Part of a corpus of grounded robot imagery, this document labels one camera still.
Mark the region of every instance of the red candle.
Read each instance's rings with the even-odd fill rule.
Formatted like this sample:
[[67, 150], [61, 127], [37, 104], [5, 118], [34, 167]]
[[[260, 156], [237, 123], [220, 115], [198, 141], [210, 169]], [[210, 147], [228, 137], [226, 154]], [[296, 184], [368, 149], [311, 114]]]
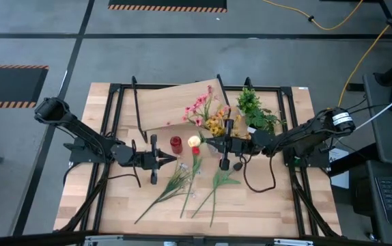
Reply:
[[182, 152], [182, 141], [178, 136], [172, 137], [170, 139], [171, 151], [175, 154], [181, 154]]

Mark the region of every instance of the small yellow object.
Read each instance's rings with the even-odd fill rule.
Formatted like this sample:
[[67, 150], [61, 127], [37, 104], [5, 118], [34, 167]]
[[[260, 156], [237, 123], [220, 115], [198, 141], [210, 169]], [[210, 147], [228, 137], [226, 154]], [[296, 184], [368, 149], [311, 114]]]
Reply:
[[188, 139], [188, 146], [198, 147], [201, 145], [201, 139], [198, 136], [192, 136]]

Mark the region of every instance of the concrete floor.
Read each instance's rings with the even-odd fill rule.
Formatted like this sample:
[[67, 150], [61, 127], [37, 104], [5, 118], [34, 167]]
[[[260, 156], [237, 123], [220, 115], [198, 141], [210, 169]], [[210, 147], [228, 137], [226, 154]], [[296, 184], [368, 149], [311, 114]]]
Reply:
[[[0, 0], [0, 33], [78, 33], [86, 0]], [[316, 16], [326, 27], [343, 20], [354, 3], [285, 0]], [[392, 11], [392, 1], [388, 1]], [[379, 33], [385, 19], [376, 4], [364, 4], [350, 22], [333, 33]], [[125, 12], [107, 9], [95, 0], [86, 33], [327, 33], [297, 13], [260, 0], [229, 0], [228, 13]], [[0, 39], [0, 64], [49, 65], [40, 100], [56, 96], [72, 54], [75, 39]], [[224, 84], [307, 86], [316, 111], [337, 104], [339, 93], [372, 40], [250, 40], [250, 39], [84, 39], [66, 95], [73, 113], [81, 117], [91, 82], [190, 83], [221, 74]], [[372, 50], [352, 81], [392, 66], [392, 41]], [[348, 92], [342, 106], [360, 102], [363, 93]], [[355, 115], [357, 124], [368, 119]], [[12, 233], [21, 199], [37, 155], [44, 125], [33, 109], [0, 109], [0, 236]], [[69, 152], [60, 132], [53, 137], [25, 234], [51, 232], [62, 192]], [[344, 139], [359, 149], [374, 142], [370, 125]], [[352, 212], [335, 192], [342, 232], [366, 240], [368, 221]]]

